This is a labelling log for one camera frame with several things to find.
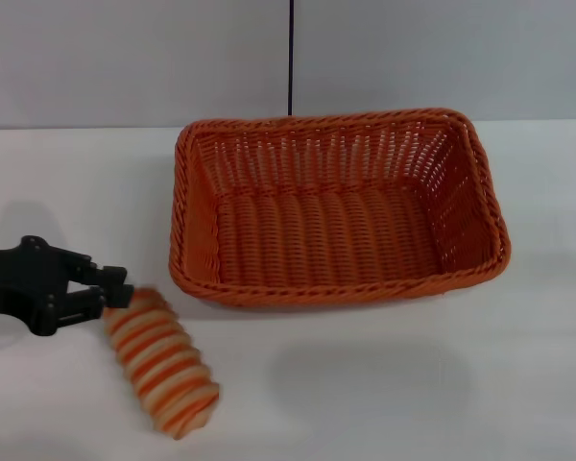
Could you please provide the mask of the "black vertical wall strip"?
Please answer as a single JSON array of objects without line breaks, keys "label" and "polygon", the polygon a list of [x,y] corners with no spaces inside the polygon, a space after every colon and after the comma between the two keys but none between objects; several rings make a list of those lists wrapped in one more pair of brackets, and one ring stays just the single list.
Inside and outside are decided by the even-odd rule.
[{"label": "black vertical wall strip", "polygon": [[295,0],[288,0],[288,52],[287,52],[287,115],[293,115],[294,92],[294,40],[295,40]]}]

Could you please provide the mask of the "orange woven plastic basket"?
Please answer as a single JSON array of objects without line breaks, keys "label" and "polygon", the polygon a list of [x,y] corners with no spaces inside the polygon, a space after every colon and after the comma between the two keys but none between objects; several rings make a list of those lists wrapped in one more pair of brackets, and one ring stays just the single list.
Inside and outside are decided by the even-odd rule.
[{"label": "orange woven plastic basket", "polygon": [[486,152],[452,109],[202,120],[175,146],[169,271],[236,306],[372,303],[499,276]]}]

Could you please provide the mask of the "orange white striped bread roll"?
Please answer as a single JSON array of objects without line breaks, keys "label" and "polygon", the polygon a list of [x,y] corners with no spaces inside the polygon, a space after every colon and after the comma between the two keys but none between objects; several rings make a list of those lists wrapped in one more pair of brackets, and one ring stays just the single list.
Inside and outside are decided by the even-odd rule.
[{"label": "orange white striped bread roll", "polygon": [[107,308],[103,319],[154,429],[180,440],[205,426],[220,400],[220,385],[164,297],[155,289],[137,289],[128,307]]}]

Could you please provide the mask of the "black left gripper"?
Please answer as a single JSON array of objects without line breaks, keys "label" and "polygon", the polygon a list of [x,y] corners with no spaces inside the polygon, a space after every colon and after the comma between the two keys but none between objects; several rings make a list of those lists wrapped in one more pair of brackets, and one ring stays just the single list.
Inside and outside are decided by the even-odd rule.
[{"label": "black left gripper", "polygon": [[0,314],[23,322],[34,335],[99,319],[106,308],[129,306],[134,287],[127,270],[98,266],[89,255],[24,236],[0,250]]}]

